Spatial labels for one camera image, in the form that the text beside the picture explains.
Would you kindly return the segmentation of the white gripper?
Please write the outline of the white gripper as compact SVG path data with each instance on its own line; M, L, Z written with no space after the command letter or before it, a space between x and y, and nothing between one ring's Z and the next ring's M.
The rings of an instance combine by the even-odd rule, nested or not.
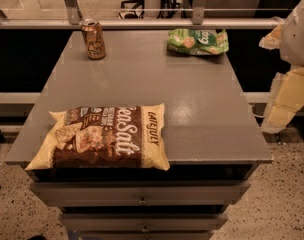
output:
M273 50L280 47L281 59L296 66L304 66L304 0L301 0L284 24L263 37L259 46ZM304 67L294 67L277 73L272 81L269 100L264 110L261 130L277 134L289 124L304 106Z

